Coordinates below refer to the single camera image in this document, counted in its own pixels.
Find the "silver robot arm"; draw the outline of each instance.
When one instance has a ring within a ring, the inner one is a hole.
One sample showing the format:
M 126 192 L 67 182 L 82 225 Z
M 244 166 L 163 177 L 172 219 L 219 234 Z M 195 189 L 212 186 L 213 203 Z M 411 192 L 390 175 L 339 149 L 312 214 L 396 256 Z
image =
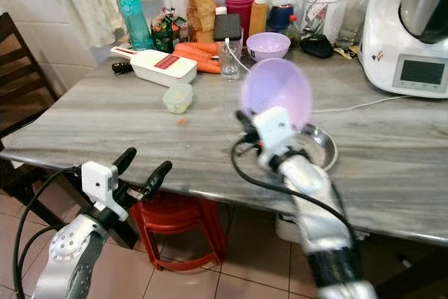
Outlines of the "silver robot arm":
M 35 299 L 84 299 L 107 231 L 93 218 L 78 215 L 52 238 L 48 263 L 39 277 Z
M 342 213 L 330 177 L 294 151 L 294 131 L 284 108 L 275 106 L 256 115 L 252 124 L 260 137 L 259 164 L 281 176 L 285 187 L 318 200 Z M 298 196 L 295 222 L 318 288 L 317 298 L 376 298 L 364 280 L 349 229 L 333 214 Z
M 84 299 L 88 296 L 92 271 L 110 230 L 125 221 L 127 211 L 138 201 L 149 200 L 172 168 L 165 161 L 149 176 L 143 188 L 120 180 L 136 154 L 128 149 L 113 165 L 87 162 L 81 166 L 83 192 L 94 205 L 78 215 L 52 238 L 48 263 L 34 290 L 33 299 Z

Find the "digital display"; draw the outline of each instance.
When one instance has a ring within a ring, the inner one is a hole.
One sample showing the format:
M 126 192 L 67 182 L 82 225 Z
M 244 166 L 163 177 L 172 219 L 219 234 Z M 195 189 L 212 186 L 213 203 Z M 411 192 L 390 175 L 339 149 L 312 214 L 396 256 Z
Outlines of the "digital display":
M 405 60 L 400 79 L 402 81 L 440 84 L 444 67 L 445 65 L 442 63 Z

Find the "white cable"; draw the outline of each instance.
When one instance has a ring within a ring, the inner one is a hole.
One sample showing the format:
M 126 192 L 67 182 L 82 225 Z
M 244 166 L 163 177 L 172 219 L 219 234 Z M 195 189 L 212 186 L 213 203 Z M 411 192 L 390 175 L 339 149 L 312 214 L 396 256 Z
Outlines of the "white cable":
M 239 63 L 241 67 L 245 68 L 245 70 L 247 70 L 247 72 L 250 73 L 251 71 L 244 64 L 242 64 L 241 61 L 238 60 L 238 57 L 232 52 L 229 46 L 229 42 L 230 42 L 229 38 L 225 38 L 225 45 L 229 49 L 230 54 L 232 54 L 233 58 L 236 59 L 236 61 Z
M 242 64 L 238 60 L 238 57 L 236 57 L 236 55 L 232 52 L 232 50 L 230 49 L 230 46 L 229 46 L 229 42 L 230 42 L 229 38 L 225 38 L 225 45 L 229 49 L 230 54 L 232 54 L 232 56 L 236 59 L 236 61 L 239 63 L 239 65 L 241 65 L 241 67 L 245 68 L 245 70 L 247 70 L 247 72 L 250 72 L 250 70 L 244 64 Z M 327 113 L 327 112 L 350 111 L 350 110 L 354 110 L 354 109 L 358 109 L 358 108 L 363 108 L 364 106 L 369 106 L 369 105 L 378 104 L 378 103 L 382 103 L 382 102 L 386 102 L 386 101 L 391 101 L 392 99 L 400 99 L 400 98 L 408 98 L 408 97 L 412 97 L 412 96 L 403 95 L 403 96 L 396 96 L 396 97 L 388 97 L 388 98 L 378 99 L 377 101 L 373 101 L 373 102 L 369 102 L 369 103 L 349 106 L 347 108 L 334 108 L 334 109 L 314 110 L 314 111 L 312 111 L 312 113 Z
M 404 95 L 404 96 L 397 96 L 397 97 L 388 97 L 388 98 L 378 99 L 377 101 L 373 101 L 373 102 L 370 102 L 370 103 L 364 103 L 364 104 L 349 106 L 348 108 L 314 110 L 312 113 L 349 111 L 349 110 L 354 110 L 354 109 L 357 109 L 357 108 L 363 108 L 364 106 L 369 106 L 369 105 L 373 105 L 373 104 L 377 104 L 377 103 L 391 101 L 392 99 L 400 99 L 400 98 L 408 98 L 408 97 L 412 97 L 412 96 Z

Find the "purple plastic bowl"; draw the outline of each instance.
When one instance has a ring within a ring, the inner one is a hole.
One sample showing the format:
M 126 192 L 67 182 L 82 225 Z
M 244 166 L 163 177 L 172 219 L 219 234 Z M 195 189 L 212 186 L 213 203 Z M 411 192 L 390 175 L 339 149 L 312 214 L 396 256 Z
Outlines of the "purple plastic bowl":
M 269 59 L 255 64 L 241 93 L 241 107 L 249 118 L 273 106 L 282 106 L 297 131 L 308 123 L 313 102 L 311 87 L 303 71 L 291 61 Z
M 257 62 L 285 56 L 290 44 L 287 36 L 273 32 L 254 34 L 246 42 L 249 55 Z

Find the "carrot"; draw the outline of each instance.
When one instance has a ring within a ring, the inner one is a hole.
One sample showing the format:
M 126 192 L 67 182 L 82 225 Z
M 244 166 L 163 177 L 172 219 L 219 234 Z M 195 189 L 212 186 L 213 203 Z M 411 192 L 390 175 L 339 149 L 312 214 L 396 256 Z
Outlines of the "carrot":
M 221 70 L 219 69 L 218 66 L 206 62 L 198 62 L 197 70 L 203 71 L 204 73 L 221 74 Z
M 212 55 L 218 54 L 218 45 L 214 42 L 185 42 L 186 46 L 194 47 L 200 49 L 204 52 L 210 53 Z
M 194 60 L 197 62 L 207 62 L 207 63 L 213 64 L 215 66 L 219 66 L 219 61 L 210 60 L 210 59 L 207 59 L 206 57 L 200 57 L 200 56 L 197 56 L 197 55 L 194 55 L 191 53 L 182 52 L 180 50 L 175 50 L 173 52 L 173 55 L 179 56 L 179 57 L 185 57 L 187 59 Z
M 178 43 L 176 45 L 176 47 L 174 48 L 174 50 L 177 50 L 179 52 L 186 52 L 186 53 L 194 54 L 197 56 L 206 57 L 207 59 L 211 59 L 211 57 L 213 56 L 212 54 L 204 52 L 203 50 L 200 50 L 200 49 L 197 49 L 194 47 L 190 47 L 190 46 L 185 46 L 184 43 Z

